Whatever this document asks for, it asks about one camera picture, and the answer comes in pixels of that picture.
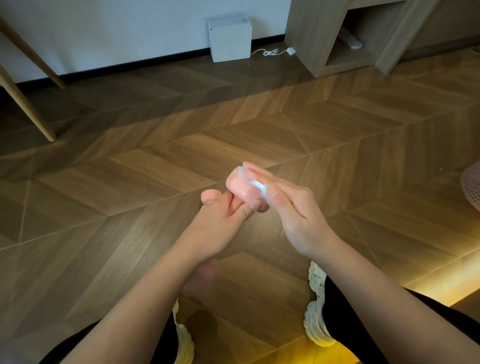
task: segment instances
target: wooden table leg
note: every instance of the wooden table leg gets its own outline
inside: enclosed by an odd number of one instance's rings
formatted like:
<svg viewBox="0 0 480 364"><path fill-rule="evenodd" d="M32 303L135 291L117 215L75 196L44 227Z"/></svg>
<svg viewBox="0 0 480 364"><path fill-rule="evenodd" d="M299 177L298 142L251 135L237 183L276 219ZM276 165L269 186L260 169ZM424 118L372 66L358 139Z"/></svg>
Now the wooden table leg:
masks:
<svg viewBox="0 0 480 364"><path fill-rule="evenodd" d="M40 56L25 42L22 37L0 16L0 33L3 33L14 45L16 45L28 58L32 60L45 74L52 79L62 90L66 85L53 72L53 70L40 58Z"/></svg>
<svg viewBox="0 0 480 364"><path fill-rule="evenodd" d="M28 102L25 95L19 90L15 82L8 75L7 71L0 65L0 84L5 88L5 90L10 94L10 96L15 100L15 102L22 108L25 114L34 122L38 129L43 133L44 136L51 142L53 142L57 137L50 127L45 123L40 114L35 110L35 108Z"/></svg>

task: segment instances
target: white box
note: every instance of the white box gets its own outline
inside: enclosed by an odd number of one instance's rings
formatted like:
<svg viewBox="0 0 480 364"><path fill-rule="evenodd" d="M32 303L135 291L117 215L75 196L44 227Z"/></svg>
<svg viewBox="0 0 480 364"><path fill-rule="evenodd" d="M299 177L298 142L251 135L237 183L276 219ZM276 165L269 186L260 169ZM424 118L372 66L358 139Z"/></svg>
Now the white box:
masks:
<svg viewBox="0 0 480 364"><path fill-rule="evenodd" d="M250 57L252 23L246 16L217 18L207 22L213 62Z"/></svg>

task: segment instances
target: herringbone floor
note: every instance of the herringbone floor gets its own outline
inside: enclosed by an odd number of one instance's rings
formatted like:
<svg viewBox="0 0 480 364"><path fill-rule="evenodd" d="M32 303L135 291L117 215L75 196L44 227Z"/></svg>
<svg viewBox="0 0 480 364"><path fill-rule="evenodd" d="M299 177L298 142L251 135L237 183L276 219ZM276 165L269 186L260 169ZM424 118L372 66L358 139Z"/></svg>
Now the herringbone floor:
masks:
<svg viewBox="0 0 480 364"><path fill-rule="evenodd" d="M446 304L480 288L480 215L458 182L480 157L468 50L321 79L295 57L204 57L28 97L59 139L0 105L5 360L38 362L102 317L244 160L309 186L337 233L407 287ZM180 299L196 363L356 362L305 337L309 261L272 209L219 259L212 286Z"/></svg>

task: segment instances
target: pant leg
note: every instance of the pant leg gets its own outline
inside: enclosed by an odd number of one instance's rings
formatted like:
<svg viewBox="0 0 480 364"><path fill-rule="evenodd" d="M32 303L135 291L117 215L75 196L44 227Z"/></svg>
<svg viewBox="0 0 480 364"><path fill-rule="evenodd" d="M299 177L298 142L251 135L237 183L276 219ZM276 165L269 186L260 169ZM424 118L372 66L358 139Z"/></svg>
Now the pant leg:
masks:
<svg viewBox="0 0 480 364"><path fill-rule="evenodd" d="M410 290L407 291L480 344L480 323L430 297ZM347 347L363 364L388 363L343 293L329 277L325 281L325 304L322 315L332 338Z"/></svg>
<svg viewBox="0 0 480 364"><path fill-rule="evenodd" d="M97 321L69 338L62 341L53 348L40 362L40 364L58 364L60 363L82 339L99 323ZM158 341L151 363L173 364L177 358L178 337L177 328L170 314L168 321L163 329L162 336Z"/></svg>

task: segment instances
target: white shoe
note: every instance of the white shoe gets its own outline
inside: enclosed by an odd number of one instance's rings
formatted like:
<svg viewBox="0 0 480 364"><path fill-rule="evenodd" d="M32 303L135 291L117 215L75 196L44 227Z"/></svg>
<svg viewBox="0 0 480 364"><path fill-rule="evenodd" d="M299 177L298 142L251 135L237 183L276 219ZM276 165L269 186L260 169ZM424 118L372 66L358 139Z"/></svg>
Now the white shoe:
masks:
<svg viewBox="0 0 480 364"><path fill-rule="evenodd" d="M330 336L322 316L325 304L325 279L327 275L314 262L308 269L308 281L310 288L317 294L317 300L312 301L305 311L303 326L310 340L319 346L331 346L335 340Z"/></svg>
<svg viewBox="0 0 480 364"><path fill-rule="evenodd" d="M179 302L177 300L175 306L173 306L173 318L175 319L175 325L177 327L179 347L174 364L192 364L193 357L195 356L195 344L187 328L182 324L177 324L176 315L178 310Z"/></svg>

